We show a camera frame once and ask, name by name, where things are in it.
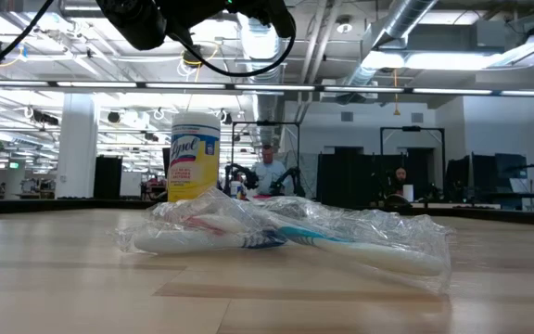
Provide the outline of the red white toothbrush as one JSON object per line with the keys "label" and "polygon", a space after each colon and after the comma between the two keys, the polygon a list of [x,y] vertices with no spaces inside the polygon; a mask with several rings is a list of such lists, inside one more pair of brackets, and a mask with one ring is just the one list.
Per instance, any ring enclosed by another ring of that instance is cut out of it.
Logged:
{"label": "red white toothbrush", "polygon": [[213,187],[195,199],[162,202],[148,210],[152,222],[177,229],[207,230],[217,234],[250,234],[261,224],[242,201],[232,199]]}

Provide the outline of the person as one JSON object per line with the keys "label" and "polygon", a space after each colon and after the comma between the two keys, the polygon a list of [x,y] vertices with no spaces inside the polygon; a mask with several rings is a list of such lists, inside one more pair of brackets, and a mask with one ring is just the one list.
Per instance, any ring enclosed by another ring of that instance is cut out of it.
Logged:
{"label": "person", "polygon": [[261,148],[261,161],[255,163],[251,171],[258,177],[257,194],[269,196],[272,193],[272,182],[277,181],[286,172],[286,167],[273,157],[273,147],[266,144]]}
{"label": "person", "polygon": [[403,167],[395,170],[394,176],[390,181],[391,193],[396,195],[403,195],[403,187],[406,185],[407,172]]}

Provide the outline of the clear bag of cotton swabs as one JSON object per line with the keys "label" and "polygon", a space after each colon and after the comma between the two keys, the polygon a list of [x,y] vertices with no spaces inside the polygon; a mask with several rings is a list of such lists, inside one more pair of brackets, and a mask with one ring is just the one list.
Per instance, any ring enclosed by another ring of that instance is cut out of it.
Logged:
{"label": "clear bag of cotton swabs", "polygon": [[342,209],[329,207],[302,197],[280,196],[256,199],[254,204],[269,212],[298,220],[336,218],[344,212]]}

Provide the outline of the yellow Lysol wipes canister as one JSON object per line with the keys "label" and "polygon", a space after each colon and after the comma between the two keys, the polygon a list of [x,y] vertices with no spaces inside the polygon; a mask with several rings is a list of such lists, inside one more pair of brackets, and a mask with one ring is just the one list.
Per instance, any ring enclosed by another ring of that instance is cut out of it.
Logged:
{"label": "yellow Lysol wipes canister", "polygon": [[172,119],[168,167],[168,202],[195,199],[219,178],[221,123],[201,112],[176,114]]}

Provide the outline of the black partition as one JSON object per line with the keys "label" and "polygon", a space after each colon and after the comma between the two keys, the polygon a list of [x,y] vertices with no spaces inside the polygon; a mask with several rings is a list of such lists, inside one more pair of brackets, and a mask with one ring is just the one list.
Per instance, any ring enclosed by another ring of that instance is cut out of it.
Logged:
{"label": "black partition", "polygon": [[427,155],[321,154],[316,199],[329,206],[365,208],[402,189],[402,183],[396,180],[399,168],[406,171],[405,183],[413,186],[418,199],[435,183],[433,167]]}

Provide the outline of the wrapped dark-blue striped toothbrush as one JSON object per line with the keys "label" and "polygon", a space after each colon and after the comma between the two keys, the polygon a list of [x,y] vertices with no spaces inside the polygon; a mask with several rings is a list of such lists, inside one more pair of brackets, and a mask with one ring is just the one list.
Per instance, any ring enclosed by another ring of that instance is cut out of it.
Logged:
{"label": "wrapped dark-blue striped toothbrush", "polygon": [[287,239],[272,229],[252,233],[215,233],[208,229],[173,229],[145,224],[117,229],[112,234],[124,252],[173,255],[224,249],[260,250],[280,247]]}

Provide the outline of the black cabinet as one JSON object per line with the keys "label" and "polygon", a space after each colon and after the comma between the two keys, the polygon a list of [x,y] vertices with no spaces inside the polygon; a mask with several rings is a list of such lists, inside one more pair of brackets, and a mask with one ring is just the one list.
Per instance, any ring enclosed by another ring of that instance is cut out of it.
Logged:
{"label": "black cabinet", "polygon": [[121,193],[122,159],[99,156],[95,162],[95,199],[119,199]]}

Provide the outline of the white square column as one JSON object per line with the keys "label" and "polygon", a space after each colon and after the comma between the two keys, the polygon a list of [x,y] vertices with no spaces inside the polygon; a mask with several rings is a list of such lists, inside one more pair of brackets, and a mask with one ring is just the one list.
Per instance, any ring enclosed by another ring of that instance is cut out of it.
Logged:
{"label": "white square column", "polygon": [[57,163],[57,198],[93,196],[98,123],[99,110],[92,94],[64,94]]}

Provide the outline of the dark desk monitors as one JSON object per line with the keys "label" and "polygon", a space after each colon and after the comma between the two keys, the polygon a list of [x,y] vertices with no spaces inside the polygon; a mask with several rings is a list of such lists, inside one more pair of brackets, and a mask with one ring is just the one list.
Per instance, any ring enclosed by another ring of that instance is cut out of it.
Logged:
{"label": "dark desk monitors", "polygon": [[523,209],[523,200],[510,196],[526,192],[528,173],[519,169],[527,164],[520,154],[471,153],[448,162],[444,181],[444,198],[451,202],[499,204],[505,210]]}

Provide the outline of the long ceiling light rail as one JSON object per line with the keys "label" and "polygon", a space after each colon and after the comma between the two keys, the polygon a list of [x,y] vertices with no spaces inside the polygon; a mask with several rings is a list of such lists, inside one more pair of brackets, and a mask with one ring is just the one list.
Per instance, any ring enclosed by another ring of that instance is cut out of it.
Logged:
{"label": "long ceiling light rail", "polygon": [[21,89],[85,89],[102,90],[155,90],[155,91],[227,91],[253,93],[332,93],[332,94],[384,94],[384,95],[436,95],[436,96],[496,96],[533,97],[534,90],[462,89],[396,86],[341,86],[321,84],[279,83],[195,83],[195,82],[92,82],[92,81],[32,81],[0,80],[1,88]]}

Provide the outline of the silver ventilation duct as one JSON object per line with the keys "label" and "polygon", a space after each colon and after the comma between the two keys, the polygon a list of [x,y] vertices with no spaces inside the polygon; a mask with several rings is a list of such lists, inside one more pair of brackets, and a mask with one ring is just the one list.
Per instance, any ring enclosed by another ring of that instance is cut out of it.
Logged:
{"label": "silver ventilation duct", "polygon": [[360,43],[359,62],[344,79],[343,85],[367,85],[377,71],[393,68],[391,55],[385,54],[380,48],[405,49],[410,32],[437,2],[438,0],[393,0],[388,14],[368,25]]}
{"label": "silver ventilation duct", "polygon": [[[275,62],[285,50],[284,42],[273,26],[262,25],[257,19],[242,14],[236,15],[240,24],[240,42],[245,60],[249,60],[246,71],[256,71]],[[282,93],[259,92],[252,97],[252,111],[255,121],[281,122],[285,101]],[[282,132],[281,125],[261,126],[257,129],[256,143],[278,147]]]}

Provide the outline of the black table frame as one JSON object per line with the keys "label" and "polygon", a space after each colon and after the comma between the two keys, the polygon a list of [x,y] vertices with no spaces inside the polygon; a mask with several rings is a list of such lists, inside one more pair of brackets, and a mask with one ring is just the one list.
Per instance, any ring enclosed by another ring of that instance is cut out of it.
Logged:
{"label": "black table frame", "polygon": [[[0,213],[48,212],[86,209],[145,210],[153,206],[149,201],[105,199],[0,199]],[[512,224],[534,225],[534,212],[471,208],[394,208],[402,215],[458,217]]]}

